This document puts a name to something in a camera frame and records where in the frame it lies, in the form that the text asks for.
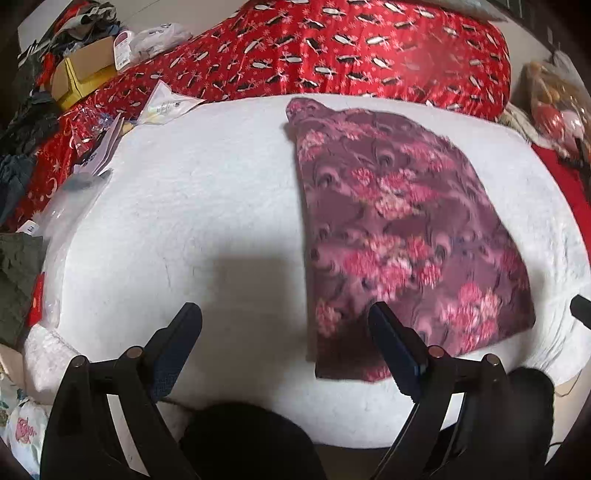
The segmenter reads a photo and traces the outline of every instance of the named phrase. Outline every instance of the cardboard box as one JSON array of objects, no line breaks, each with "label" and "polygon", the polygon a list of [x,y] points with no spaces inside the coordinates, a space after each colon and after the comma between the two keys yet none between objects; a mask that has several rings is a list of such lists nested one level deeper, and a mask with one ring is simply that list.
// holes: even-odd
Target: cardboard box
[{"label": "cardboard box", "polygon": [[68,110],[117,75],[113,40],[97,40],[58,64],[51,78],[51,96],[62,110]]}]

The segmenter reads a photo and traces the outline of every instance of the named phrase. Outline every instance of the floral fabric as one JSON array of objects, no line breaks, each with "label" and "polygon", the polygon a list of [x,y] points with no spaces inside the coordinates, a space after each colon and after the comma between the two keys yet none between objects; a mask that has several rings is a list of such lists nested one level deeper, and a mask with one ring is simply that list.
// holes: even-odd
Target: floral fabric
[{"label": "floral fabric", "polygon": [[470,161],[393,113],[287,107],[309,215],[316,375],[389,375],[366,315],[385,301],[460,355],[531,328],[528,275]]},{"label": "floral fabric", "polygon": [[492,24],[421,2],[251,0],[194,39],[136,65],[74,105],[37,154],[16,229],[90,148],[103,114],[137,119],[162,80],[173,92],[221,102],[339,93],[426,103],[495,120],[509,99],[506,41]]}]

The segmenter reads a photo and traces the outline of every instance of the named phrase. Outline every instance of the plastic bag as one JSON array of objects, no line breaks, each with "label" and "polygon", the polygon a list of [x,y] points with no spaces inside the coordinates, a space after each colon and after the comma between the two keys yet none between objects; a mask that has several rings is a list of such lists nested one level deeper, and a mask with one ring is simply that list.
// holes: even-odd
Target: plastic bag
[{"label": "plastic bag", "polygon": [[72,143],[78,158],[82,157],[95,144],[99,135],[113,123],[113,117],[108,113],[99,112],[94,108],[84,106],[78,112],[84,119],[83,127],[80,122],[72,122]]},{"label": "plastic bag", "polygon": [[151,59],[191,38],[192,34],[178,23],[143,30],[129,43],[132,64]]},{"label": "plastic bag", "polygon": [[532,62],[526,72],[536,128],[552,140],[562,157],[580,158],[577,139],[587,154],[591,153],[591,102],[587,92],[548,63]]},{"label": "plastic bag", "polygon": [[159,80],[140,113],[137,124],[167,124],[204,101],[200,98],[173,93],[166,83]]},{"label": "plastic bag", "polygon": [[528,143],[535,143],[542,148],[553,149],[552,142],[541,135],[531,124],[531,121],[523,110],[517,108],[511,102],[507,103],[505,110],[498,119],[501,125],[512,128],[519,133]]},{"label": "plastic bag", "polygon": [[50,411],[50,406],[39,405],[30,398],[23,400],[12,411],[2,438],[32,479],[38,479],[41,471],[41,452]]},{"label": "plastic bag", "polygon": [[43,319],[45,327],[57,328],[60,323],[61,290],[66,257],[80,222],[94,205],[107,183],[112,170],[99,176],[76,173],[68,177],[56,191],[41,214],[33,218],[39,225],[34,236],[42,236],[47,247],[43,272]]}]

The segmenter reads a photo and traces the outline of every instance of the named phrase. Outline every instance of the folded clothes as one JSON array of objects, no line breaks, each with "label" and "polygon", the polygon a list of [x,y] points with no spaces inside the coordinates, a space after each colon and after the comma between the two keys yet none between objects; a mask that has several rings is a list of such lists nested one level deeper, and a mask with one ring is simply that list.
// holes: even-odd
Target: folded clothes
[{"label": "folded clothes", "polygon": [[287,107],[308,207],[316,375],[389,376],[367,327],[376,301],[460,355],[531,328],[527,270],[476,171],[393,113]]}]

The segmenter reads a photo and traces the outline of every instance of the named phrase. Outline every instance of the red fabric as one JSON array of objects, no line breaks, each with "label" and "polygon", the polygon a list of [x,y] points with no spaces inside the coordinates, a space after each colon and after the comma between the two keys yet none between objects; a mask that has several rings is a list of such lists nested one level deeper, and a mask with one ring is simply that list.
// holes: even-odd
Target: red fabric
[{"label": "red fabric", "polygon": [[546,165],[569,203],[574,219],[577,220],[579,230],[581,230],[583,241],[587,247],[587,255],[591,261],[591,205],[585,196],[579,173],[570,167],[562,165],[558,159],[558,154],[554,150],[541,148],[537,145],[532,145],[532,148]]},{"label": "red fabric", "polygon": [[40,273],[35,282],[35,289],[33,290],[33,304],[29,315],[27,317],[27,326],[32,327],[41,321],[43,318],[43,285],[45,283],[45,272]]},{"label": "red fabric", "polygon": [[87,113],[137,118],[158,79],[174,92],[208,102],[341,93],[427,103],[494,120],[509,97],[510,78],[506,42],[493,25],[436,7],[370,0],[251,1],[191,41],[127,70],[65,113],[60,131],[38,153],[28,194],[9,226],[41,210],[67,178],[76,159],[72,128],[90,137]]},{"label": "red fabric", "polygon": [[53,53],[47,52],[43,55],[43,71],[37,77],[35,84],[40,87],[41,85],[45,85],[49,80],[51,80],[51,75],[55,72],[57,67],[56,64],[56,57]]}]

